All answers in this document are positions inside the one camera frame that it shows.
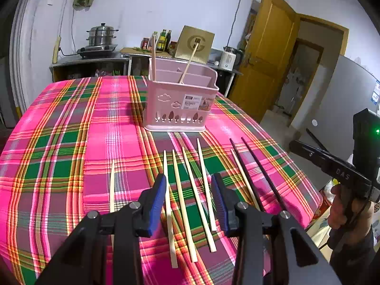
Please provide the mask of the right hand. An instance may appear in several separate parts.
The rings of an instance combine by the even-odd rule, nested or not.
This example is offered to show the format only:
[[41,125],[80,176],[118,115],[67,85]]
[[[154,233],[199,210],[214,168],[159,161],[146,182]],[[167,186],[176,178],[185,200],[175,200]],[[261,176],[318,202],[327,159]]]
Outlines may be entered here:
[[[328,217],[328,225],[333,230],[338,230],[346,222],[347,218],[344,215],[344,207],[341,201],[341,184],[332,187],[331,192],[335,195],[332,206],[330,207],[330,215]],[[357,218],[356,226],[348,232],[346,239],[347,244],[356,244],[363,240],[370,229],[372,228],[372,216],[374,214],[374,204],[372,202],[366,203],[355,199],[352,201],[352,212],[354,215],[360,213]]]

